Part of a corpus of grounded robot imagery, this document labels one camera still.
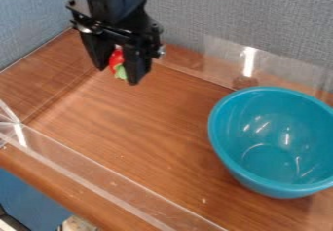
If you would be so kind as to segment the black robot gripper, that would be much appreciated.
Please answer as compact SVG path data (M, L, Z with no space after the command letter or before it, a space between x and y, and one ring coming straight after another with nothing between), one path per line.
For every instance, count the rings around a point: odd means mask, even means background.
M141 41L142 47L126 45L124 68L130 85L137 85L150 70L151 59L163 54L159 34L162 26L145 11L146 0L68 0L72 26L80 32L93 66L108 66L114 44Z

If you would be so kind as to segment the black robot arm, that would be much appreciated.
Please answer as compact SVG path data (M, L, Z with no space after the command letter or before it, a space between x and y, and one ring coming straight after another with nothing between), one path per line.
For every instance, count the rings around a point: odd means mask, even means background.
M165 54L162 26L145 11L146 0L68 0L72 28L80 33L93 66L106 67L116 78L137 85L151 60Z

